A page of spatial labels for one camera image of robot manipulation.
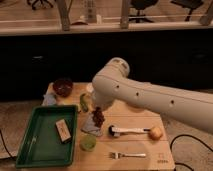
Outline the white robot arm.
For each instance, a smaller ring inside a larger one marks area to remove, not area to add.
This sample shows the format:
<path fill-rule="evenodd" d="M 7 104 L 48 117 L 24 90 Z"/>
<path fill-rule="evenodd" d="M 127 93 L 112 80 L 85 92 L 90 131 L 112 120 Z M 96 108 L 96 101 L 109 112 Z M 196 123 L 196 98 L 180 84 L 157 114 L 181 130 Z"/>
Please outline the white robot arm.
<path fill-rule="evenodd" d="M 213 134 L 213 94 L 138 82 L 128 79 L 129 72 L 122 58 L 107 62 L 93 77 L 93 103 L 106 109 L 122 100 Z"/>

